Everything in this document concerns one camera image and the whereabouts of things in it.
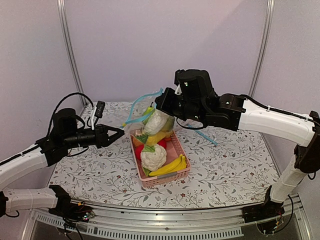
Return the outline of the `white toy napa cabbage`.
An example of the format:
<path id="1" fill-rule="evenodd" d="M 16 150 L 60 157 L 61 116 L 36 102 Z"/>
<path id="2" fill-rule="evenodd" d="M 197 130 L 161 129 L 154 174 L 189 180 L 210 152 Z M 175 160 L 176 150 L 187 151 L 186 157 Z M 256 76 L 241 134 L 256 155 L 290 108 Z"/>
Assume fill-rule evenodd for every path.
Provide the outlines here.
<path id="1" fill-rule="evenodd" d="M 144 133 L 148 136 L 157 134 L 165 125 L 168 117 L 166 113 L 156 110 L 144 126 Z"/>

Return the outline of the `clear zip top bag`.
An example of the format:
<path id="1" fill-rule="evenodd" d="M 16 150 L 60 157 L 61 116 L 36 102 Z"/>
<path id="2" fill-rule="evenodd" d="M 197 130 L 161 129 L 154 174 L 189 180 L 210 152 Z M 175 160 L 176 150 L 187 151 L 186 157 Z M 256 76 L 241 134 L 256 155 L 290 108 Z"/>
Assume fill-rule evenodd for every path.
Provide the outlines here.
<path id="1" fill-rule="evenodd" d="M 171 137 L 175 118 L 157 109 L 156 98 L 163 92 L 161 88 L 133 101 L 128 117 L 122 124 L 126 134 L 149 146 Z"/>

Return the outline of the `yellow toy lemon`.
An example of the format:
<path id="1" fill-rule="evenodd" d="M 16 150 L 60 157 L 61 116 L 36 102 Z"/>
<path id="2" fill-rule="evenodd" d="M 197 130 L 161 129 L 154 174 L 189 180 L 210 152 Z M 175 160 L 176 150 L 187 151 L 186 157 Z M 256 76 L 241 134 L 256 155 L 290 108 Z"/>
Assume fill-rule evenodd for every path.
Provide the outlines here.
<path id="1" fill-rule="evenodd" d="M 150 135 L 150 136 L 148 136 L 145 144 L 148 146 L 153 146 L 153 145 L 157 144 L 159 141 L 161 141 L 165 136 L 166 136 L 166 134 L 163 132 L 158 132 L 155 135 Z"/>

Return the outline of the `white toy cauliflower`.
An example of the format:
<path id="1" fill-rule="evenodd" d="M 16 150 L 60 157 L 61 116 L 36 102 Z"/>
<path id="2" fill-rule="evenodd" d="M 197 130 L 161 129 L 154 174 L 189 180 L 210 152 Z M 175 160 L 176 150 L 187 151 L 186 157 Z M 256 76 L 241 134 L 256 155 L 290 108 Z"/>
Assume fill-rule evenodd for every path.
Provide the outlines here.
<path id="1" fill-rule="evenodd" d="M 167 160 L 167 151 L 158 144 L 155 145 L 155 152 L 141 153 L 142 167 L 152 172 L 161 168 Z"/>

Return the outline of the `green toy pear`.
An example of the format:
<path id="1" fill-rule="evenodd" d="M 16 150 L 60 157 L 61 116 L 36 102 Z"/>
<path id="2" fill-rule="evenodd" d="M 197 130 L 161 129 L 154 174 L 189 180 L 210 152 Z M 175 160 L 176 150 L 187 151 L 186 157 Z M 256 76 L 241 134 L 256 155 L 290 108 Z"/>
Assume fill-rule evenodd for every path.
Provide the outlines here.
<path id="1" fill-rule="evenodd" d="M 150 106 L 148 106 L 143 113 L 143 116 L 146 116 L 146 118 L 142 121 L 144 125 L 147 124 L 147 122 L 149 121 L 150 117 L 153 115 L 154 112 L 155 112 L 155 107 L 153 106 L 153 102 L 152 102 Z"/>

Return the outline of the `yellow green toy mango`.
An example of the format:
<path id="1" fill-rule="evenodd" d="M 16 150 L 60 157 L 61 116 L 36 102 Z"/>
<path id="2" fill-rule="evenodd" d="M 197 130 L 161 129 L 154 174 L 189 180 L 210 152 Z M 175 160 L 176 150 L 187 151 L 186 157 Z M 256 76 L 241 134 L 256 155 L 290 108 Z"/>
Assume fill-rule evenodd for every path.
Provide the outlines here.
<path id="1" fill-rule="evenodd" d="M 166 123 L 162 127 L 161 131 L 165 133 L 172 131 L 174 124 L 175 124 L 175 118 L 173 116 L 169 116 Z"/>

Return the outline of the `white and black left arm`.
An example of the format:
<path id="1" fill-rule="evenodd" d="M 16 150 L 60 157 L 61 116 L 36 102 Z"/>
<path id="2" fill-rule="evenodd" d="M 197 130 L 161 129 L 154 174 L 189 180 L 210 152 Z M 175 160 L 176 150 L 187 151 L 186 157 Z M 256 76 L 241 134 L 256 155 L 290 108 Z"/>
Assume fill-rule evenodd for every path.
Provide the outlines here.
<path id="1" fill-rule="evenodd" d="M 96 146 L 108 147 L 125 132 L 104 124 L 78 127 L 81 117 L 73 108 L 63 108 L 53 114 L 53 128 L 28 149 L 0 163 L 0 215 L 47 208 L 49 213 L 71 220 L 83 220 L 89 206 L 80 207 L 71 202 L 70 195 L 59 185 L 39 189 L 9 189 L 8 185 L 36 170 L 50 167 L 63 158 L 69 150 Z"/>

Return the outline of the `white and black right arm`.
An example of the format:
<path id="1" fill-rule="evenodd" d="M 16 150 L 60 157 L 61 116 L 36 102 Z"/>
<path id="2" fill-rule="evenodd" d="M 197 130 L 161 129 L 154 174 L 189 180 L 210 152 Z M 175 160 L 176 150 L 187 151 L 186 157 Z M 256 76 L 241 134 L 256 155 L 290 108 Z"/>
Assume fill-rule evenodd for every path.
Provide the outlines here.
<path id="1" fill-rule="evenodd" d="M 170 116 L 193 120 L 208 126 L 232 131 L 269 134 L 296 144 L 289 165 L 259 206 L 262 218 L 278 210 L 299 183 L 320 169 L 320 116 L 317 112 L 298 114 L 264 105 L 248 95 L 218 95 L 206 70 L 175 72 L 176 89 L 167 87 L 155 99 L 156 108 Z"/>

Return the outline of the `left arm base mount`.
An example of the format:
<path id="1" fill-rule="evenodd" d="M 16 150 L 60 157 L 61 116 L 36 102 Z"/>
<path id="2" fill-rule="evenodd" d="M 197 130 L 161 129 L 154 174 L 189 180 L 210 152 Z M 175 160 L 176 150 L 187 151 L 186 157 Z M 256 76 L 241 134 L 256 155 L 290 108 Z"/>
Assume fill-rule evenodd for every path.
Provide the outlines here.
<path id="1" fill-rule="evenodd" d="M 70 195 L 59 185 L 50 185 L 57 198 L 56 206 L 48 212 L 52 215 L 62 217 L 71 222 L 89 222 L 95 216 L 93 208 L 86 205 L 84 201 L 72 203 Z"/>

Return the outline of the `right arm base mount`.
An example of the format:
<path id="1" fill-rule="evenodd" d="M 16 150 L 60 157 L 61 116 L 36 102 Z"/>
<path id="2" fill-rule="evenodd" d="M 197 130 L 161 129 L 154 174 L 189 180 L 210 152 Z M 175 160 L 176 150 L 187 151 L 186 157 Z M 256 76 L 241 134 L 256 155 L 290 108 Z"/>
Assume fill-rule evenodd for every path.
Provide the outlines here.
<path id="1" fill-rule="evenodd" d="M 271 235 L 276 232 L 281 220 L 276 220 L 275 217 L 281 219 L 282 214 L 285 213 L 283 202 L 278 203 L 271 200 L 271 188 L 270 186 L 267 189 L 264 202 L 245 206 L 241 209 L 245 223 L 262 221 L 262 223 L 257 224 L 257 228 L 264 235 Z"/>

